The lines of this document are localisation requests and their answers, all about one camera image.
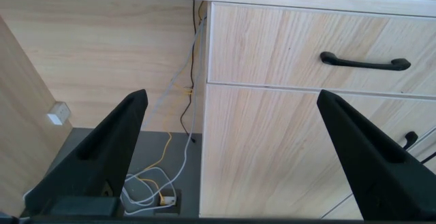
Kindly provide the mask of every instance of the wooden drawer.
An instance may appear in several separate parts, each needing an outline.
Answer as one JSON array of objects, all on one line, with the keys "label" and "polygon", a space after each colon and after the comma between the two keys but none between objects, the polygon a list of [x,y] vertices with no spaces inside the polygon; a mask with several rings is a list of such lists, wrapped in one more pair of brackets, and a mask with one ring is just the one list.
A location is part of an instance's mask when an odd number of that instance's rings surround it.
[{"label": "wooden drawer", "polygon": [[[436,20],[213,3],[209,82],[436,95]],[[405,71],[323,64],[320,53]]]},{"label": "wooden drawer", "polygon": [[[351,189],[318,93],[208,84],[202,217],[320,218]],[[393,140],[435,126],[435,101],[341,95]]]},{"label": "wooden drawer", "polygon": [[[419,139],[415,146],[412,146],[409,153],[412,154],[417,160],[423,161],[436,151],[436,128],[432,129],[428,135]],[[436,158],[427,161],[424,164],[429,170],[436,174]],[[325,219],[345,219],[345,220],[363,220],[357,205],[356,199],[353,195],[347,197],[336,208],[332,209]]]}]

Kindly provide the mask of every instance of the yellow cable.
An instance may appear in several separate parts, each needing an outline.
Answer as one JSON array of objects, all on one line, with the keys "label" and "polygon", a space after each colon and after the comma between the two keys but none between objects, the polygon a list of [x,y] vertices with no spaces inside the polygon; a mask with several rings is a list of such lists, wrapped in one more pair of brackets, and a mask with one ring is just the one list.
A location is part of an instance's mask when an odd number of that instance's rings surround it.
[{"label": "yellow cable", "polygon": [[[186,66],[184,66],[184,68],[182,69],[182,71],[180,72],[180,74],[182,74],[183,71],[185,71]],[[192,95],[192,94],[193,94],[193,93],[192,93],[192,92],[193,92],[193,89],[185,89],[185,88],[181,87],[180,85],[178,85],[177,83],[173,83],[173,85],[174,85],[176,88],[180,89],[180,90],[181,90],[184,94],[186,94],[186,95]],[[171,107],[171,112],[174,110],[175,107],[176,107],[176,106],[172,106],[172,107]],[[171,140],[172,140],[172,134],[168,131],[168,129],[167,129],[167,127],[166,127],[166,122],[168,121],[169,114],[170,114],[170,112],[167,113],[167,114],[165,115],[165,118],[164,118],[164,120],[163,120],[163,129],[164,129],[165,132],[168,134],[168,141],[166,142],[165,147],[163,148],[163,152],[162,152],[161,159],[159,159],[156,163],[154,163],[154,164],[152,164],[152,165],[146,167],[145,170],[148,170],[148,169],[150,169],[151,167],[157,165],[157,164],[160,163],[160,162],[164,159],[164,157],[165,157],[166,149],[167,149],[168,145],[170,144],[170,142],[171,142]],[[145,179],[145,178],[139,178],[139,177],[136,177],[136,178],[137,178],[138,180],[149,181],[149,182],[154,183],[155,186],[157,187],[157,190],[159,190],[159,185],[158,185],[154,180],[151,180],[151,179]],[[162,194],[161,194],[160,191],[159,191],[159,196],[160,196],[160,198],[161,198],[161,204],[164,204],[164,203],[163,203],[164,197],[162,196]]]},{"label": "yellow cable", "polygon": [[[144,179],[144,178],[138,178],[138,177],[137,177],[137,179],[138,179],[138,180],[143,180],[143,181],[152,182],[152,183],[155,184],[156,189],[159,190],[159,185],[158,185],[154,180],[151,180],[151,179]],[[159,192],[159,196],[161,197],[161,199],[164,199],[164,197],[162,196],[161,192]]]}]

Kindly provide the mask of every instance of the electrical outlet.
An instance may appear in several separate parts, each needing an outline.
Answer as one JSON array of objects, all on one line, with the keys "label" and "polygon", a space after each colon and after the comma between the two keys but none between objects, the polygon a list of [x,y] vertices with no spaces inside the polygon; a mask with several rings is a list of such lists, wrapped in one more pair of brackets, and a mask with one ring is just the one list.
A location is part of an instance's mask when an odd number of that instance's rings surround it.
[{"label": "electrical outlet", "polygon": [[71,111],[65,102],[58,101],[49,111],[47,116],[55,125],[63,125],[66,120],[69,118]]}]

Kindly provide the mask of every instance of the drawer handle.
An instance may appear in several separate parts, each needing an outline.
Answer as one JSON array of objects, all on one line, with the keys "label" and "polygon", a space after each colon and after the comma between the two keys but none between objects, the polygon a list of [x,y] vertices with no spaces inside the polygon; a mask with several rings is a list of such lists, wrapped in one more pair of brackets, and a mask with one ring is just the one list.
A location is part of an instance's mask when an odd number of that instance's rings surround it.
[{"label": "drawer handle", "polygon": [[415,131],[410,131],[406,134],[406,145],[403,147],[404,150],[409,149],[411,146],[415,144],[415,142],[418,140],[418,135],[415,133]]},{"label": "drawer handle", "polygon": [[374,64],[374,63],[361,63],[357,61],[347,61],[339,59],[331,52],[323,52],[320,55],[321,61],[329,65],[338,65],[343,67],[363,67],[381,70],[403,71],[411,66],[410,62],[404,58],[391,60],[392,64]]}]

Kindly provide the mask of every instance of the wall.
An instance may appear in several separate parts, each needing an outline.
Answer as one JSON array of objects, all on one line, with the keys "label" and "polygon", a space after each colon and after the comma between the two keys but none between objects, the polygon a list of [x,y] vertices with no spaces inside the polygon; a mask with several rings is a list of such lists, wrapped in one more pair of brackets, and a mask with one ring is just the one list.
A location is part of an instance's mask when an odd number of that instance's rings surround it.
[{"label": "wall", "polygon": [[[95,127],[138,89],[149,96],[146,118],[193,40],[189,0],[0,0],[0,15],[54,98],[69,106],[73,127]],[[188,66],[176,83],[190,82]],[[203,86],[198,90],[199,133]],[[174,87],[145,130],[165,131],[169,114],[168,130],[182,132],[187,103]],[[191,114],[184,120],[188,130]]]},{"label": "wall", "polygon": [[0,17],[0,212],[18,216],[22,196],[44,176],[72,130],[47,117],[55,104]]}]

